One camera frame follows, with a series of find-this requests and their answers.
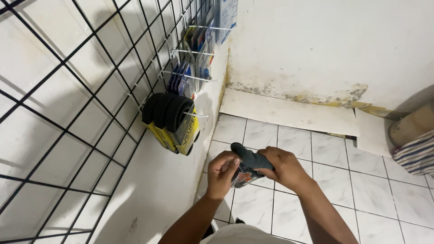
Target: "gray fabric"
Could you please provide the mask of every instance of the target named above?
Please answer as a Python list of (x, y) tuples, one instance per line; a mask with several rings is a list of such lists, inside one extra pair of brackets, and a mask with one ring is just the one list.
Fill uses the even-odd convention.
[(273, 165), (264, 155), (254, 153), (252, 150), (248, 150), (238, 142), (232, 143), (230, 145), (230, 149), (238, 154), (238, 156), (241, 158), (242, 164), (249, 168), (274, 169)]

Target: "person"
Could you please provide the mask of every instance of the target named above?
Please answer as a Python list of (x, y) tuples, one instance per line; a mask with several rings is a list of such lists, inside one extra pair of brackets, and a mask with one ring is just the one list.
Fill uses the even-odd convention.
[[(317, 182), (305, 172), (293, 153), (275, 147), (267, 147), (257, 153), (266, 156), (274, 170), (255, 170), (291, 189), (299, 197), (313, 244), (358, 243)], [(209, 163), (205, 195), (167, 230), (159, 244), (293, 244), (247, 224), (230, 224), (201, 240), (229, 191), (239, 163), (240, 158), (229, 151), (220, 153)]]

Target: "right hand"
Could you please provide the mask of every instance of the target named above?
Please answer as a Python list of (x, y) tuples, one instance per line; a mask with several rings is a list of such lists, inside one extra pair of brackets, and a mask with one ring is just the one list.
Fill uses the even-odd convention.
[(293, 153), (275, 147), (267, 147), (258, 150), (257, 153), (264, 155), (274, 166), (274, 170), (267, 168), (257, 168), (255, 170), (293, 190), (295, 193), (302, 191), (306, 186), (315, 182), (306, 173)]

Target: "black wire grid panel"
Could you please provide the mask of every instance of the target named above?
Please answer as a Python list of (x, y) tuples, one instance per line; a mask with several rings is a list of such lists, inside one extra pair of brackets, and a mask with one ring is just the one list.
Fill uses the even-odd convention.
[[(56, 11), (55, 6), (49, 5), (54, 4), (54, 2), (57, 4), (57, 1), (70, 4), (70, 6), (76, 8), (79, 16), (85, 21), (86, 31), (88, 31), (89, 35), (74, 50), (71, 50), (68, 55), (64, 55), (63, 53), (66, 51), (56, 46), (48, 35), (40, 29), (39, 25), (34, 23), (32, 18), (30, 18), (25, 11), (22, 11), (28, 6), (32, 6), (37, 1), (41, 1), (42, 4), (45, 4), (43, 11)], [(15, 114), (30, 113), (32, 118), (35, 118), (36, 121), (44, 125), (41, 128), (33, 128), (35, 131), (32, 131), (30, 135), (38, 134), (39, 131), (44, 132), (45, 127), (52, 128), (51, 130), (55, 131), (55, 133), (52, 134), (52, 139), (46, 141), (48, 146), (38, 147), (39, 150), (41, 148), (43, 149), (38, 152), (41, 156), (33, 157), (32, 155), (31, 159), (25, 159), (34, 162), (34, 164), (30, 163), (28, 172), (24, 171), (24, 173), (16, 174), (12, 170), (3, 170), (5, 168), (1, 165), (8, 165), (12, 168), (19, 168), (19, 165), (17, 166), (15, 162), (9, 162), (7, 155), (3, 156), (0, 154), (0, 184), (13, 186), (13, 188), (9, 187), (9, 189), (11, 189), (10, 192), (2, 193), (0, 196), (0, 201), (3, 201), (0, 208), (0, 225), (3, 225), (0, 226), (0, 244), (16, 242), (46, 243), (48, 240), (53, 241), (55, 239), (63, 244), (65, 242), (71, 242), (71, 237), (74, 236), (81, 236), (80, 239), (85, 240), (85, 243), (90, 242), (107, 205), (146, 132), (146, 130), (142, 129), (144, 127), (140, 125), (141, 118), (137, 107), (154, 92), (165, 91), (167, 76), (159, 79), (158, 71), (173, 69), (173, 63), (168, 58), (170, 56), (169, 46), (174, 49), (179, 49), (182, 45), (181, 41), (185, 34), (186, 26), (199, 20), (200, 17), (206, 16), (211, 9), (211, 0), (168, 0), (164, 4), (160, 3), (163, 2), (163, 0), (152, 0), (157, 6), (157, 11), (154, 14), (150, 14), (146, 9), (145, 2), (149, 3), (151, 0), (112, 0), (112, 4), (115, 8), (113, 12), (97, 13), (97, 16), (99, 14), (100, 16), (105, 16), (106, 19), (99, 18), (95, 20), (95, 18), (91, 19), (92, 16), (83, 10), (88, 3), (87, 1), (88, 0), (0, 0), (0, 31), (2, 30), (1, 23), (3, 21), (8, 18), (14, 18), (16, 23), (19, 23), (22, 28), (31, 32), (32, 37), (37, 39), (36, 42), (38, 42), (38, 45), (48, 50), (48, 52), (54, 56), (57, 63), (54, 69), (49, 71), (44, 77), (38, 79), (37, 83), (30, 88), (28, 92), (23, 91), (17, 87), (13, 81), (8, 81), (7, 78), (3, 77), (2, 70), (4, 69), (0, 67), (0, 85), (1, 82), (3, 82), (13, 91), (20, 94), (17, 96), (16, 94), (11, 94), (7, 89), (0, 89), (0, 102), (7, 101), (3, 105), (0, 104), (1, 147), (6, 147), (7, 150), (9, 146), (7, 140), (8, 134), (4, 133), (4, 131), (8, 129), (6, 126), (10, 126), (8, 119), (14, 119)], [(128, 9), (131, 9), (131, 7), (138, 8), (142, 14), (141, 17), (145, 21), (144, 28), (140, 31), (141, 33), (138, 33), (136, 30), (133, 30), (133, 32), (129, 30), (131, 24), (128, 24), (130, 18), (127, 15)], [(108, 40), (101, 37), (107, 33), (104, 28), (114, 23), (113, 20), (117, 20), (117, 27), (119, 29), (125, 29), (126, 33), (126, 35), (123, 35), (123, 38), (126, 39), (125, 42), (127, 45), (122, 47), (125, 48), (125, 51), (121, 52), (121, 54), (119, 54), (119, 52), (113, 52), (111, 49), (111, 36), (107, 38)], [(146, 42), (146, 40), (148, 40), (148, 45), (150, 46), (150, 53), (147, 57), (144, 56), (143, 51), (141, 51), (141, 43)], [(100, 53), (107, 59), (107, 64), (104, 66), (109, 70), (108, 75), (102, 79), (101, 83), (97, 83), (97, 85), (89, 83), (90, 79), (87, 79), (84, 74), (80, 73), (79, 66), (82, 60), (78, 62), (74, 60), (76, 54), (80, 52), (86, 53), (86, 45), (89, 43), (93, 43), (94, 46), (100, 45)], [(131, 57), (133, 57), (138, 64), (138, 70), (140, 71), (138, 79), (136, 77), (133, 81), (130, 81), (128, 77), (131, 71), (125, 71), (125, 69), (123, 69), (124, 63), (130, 60)], [(185, 56), (180, 54), (178, 58), (183, 59)], [(34, 106), (34, 104), (36, 104), (43, 107), (43, 104), (40, 104), (34, 97), (37, 96), (41, 90), (44, 90), (42, 97), (50, 96), (44, 84), (47, 83), (50, 78), (56, 79), (60, 71), (71, 76), (72, 79), (76, 79), (76, 81), (80, 83), (80, 89), (85, 90), (83, 94), (86, 94), (85, 96), (79, 97), (82, 100), (82, 103), (80, 103), (82, 107), (76, 108), (76, 112), (72, 112), (70, 119), (67, 120), (60, 120), (56, 116), (53, 116), (53, 113), (58, 112), (59, 109), (62, 109), (65, 105), (65, 103), (62, 103), (62, 99), (65, 100), (65, 98), (59, 100), (59, 105), (50, 107), (55, 110), (52, 111), (51, 114), (50, 111), (47, 113), (46, 111), (38, 109), (37, 106)], [(124, 89), (122, 90), (122, 88), (120, 88), (117, 90), (119, 93), (122, 93), (122, 96), (120, 104), (115, 106), (111, 104), (114, 98), (109, 97), (107, 99), (106, 97), (99, 96), (102, 90), (109, 89), (109, 86), (112, 86), (113, 79), (117, 79), (120, 83), (123, 83), (122, 87)], [(93, 120), (92, 112), (89, 112), (91, 107), (103, 111), (108, 118), (101, 124), (101, 128), (96, 127), (102, 132), (96, 133), (94, 140), (89, 140), (88, 137), (88, 134), (94, 133), (94, 131), (92, 131), (94, 127), (92, 125), (98, 123), (98, 121)], [(128, 114), (125, 113), (126, 110), (134, 112)], [(125, 114), (127, 116), (131, 115), (134, 119), (128, 118), (130, 120), (127, 122), (124, 118)], [(83, 120), (83, 117), (86, 116), (89, 117), (90, 120)], [(78, 126), (85, 127), (85, 133), (80, 131), (76, 132)], [(113, 128), (117, 128), (121, 131), (119, 136), (120, 140), (116, 142), (112, 150), (105, 150), (105, 148), (107, 148), (107, 146), (104, 145), (106, 143), (105, 135), (110, 134), (112, 136)], [(47, 181), (42, 177), (37, 177), (37, 175), (40, 175), (38, 173), (39, 171), (55, 171), (55, 164), (58, 163), (56, 160), (62, 160), (63, 157), (68, 161), (67, 157), (74, 157), (73, 153), (68, 154), (71, 144), (66, 144), (67, 146), (65, 146), (63, 142), (66, 140), (77, 141), (85, 148), (82, 158), (78, 160), (79, 163), (74, 165), (75, 168), (72, 167), (67, 174), (64, 174), (62, 183), (58, 183), (59, 181)], [(125, 149), (126, 145), (130, 145), (130, 150)], [(58, 153), (59, 150), (57, 150), (57, 147), (63, 149), (63, 151), (61, 150), (61, 152)], [(126, 158), (117, 156), (118, 151), (125, 152), (125, 150), (128, 152)], [(46, 161), (54, 161), (55, 164), (46, 166), (44, 163)], [(92, 178), (92, 174), (89, 172), (89, 165), (96, 164), (96, 162), (100, 162), (100, 168), (97, 172), (94, 172), (94, 178)], [(88, 188), (80, 187), (80, 184), (83, 185), (86, 182), (91, 182)], [(35, 201), (35, 204), (41, 205), (41, 196), (33, 199), (33, 197), (39, 194), (48, 194), (48, 197), (43, 197), (48, 199), (46, 200), (45, 208), (36, 210), (28, 208), (29, 206), (33, 206), (32, 201)], [(18, 202), (23, 201), (23, 199), (26, 199), (28, 203), (23, 204)], [(68, 204), (71, 201), (75, 201), (76, 204)], [(102, 202), (102, 205), (97, 211), (93, 209), (95, 202)], [(71, 206), (75, 206), (76, 209), (68, 209), (68, 207)], [(28, 225), (31, 225), (33, 220), (32, 218), (27, 219), (27, 217), (32, 214), (37, 215), (37, 210), (41, 211), (40, 215), (36, 217), (38, 220), (34, 222), (33, 227), (29, 228)], [(60, 227), (49, 228), (52, 222), (56, 221), (56, 217), (59, 218), (59, 212), (62, 211), (72, 212), (75, 216), (63, 220), (64, 222), (60, 223)], [(17, 217), (14, 215), (16, 212), (22, 214)], [(84, 215), (89, 214), (93, 214), (93, 216), (91, 216), (93, 222), (89, 223), (89, 216), (87, 216), (85, 227), (88, 228), (83, 228), (78, 223), (81, 222), (81, 218), (84, 218)], [(25, 233), (17, 233), (17, 229), (18, 231), (25, 230)]]

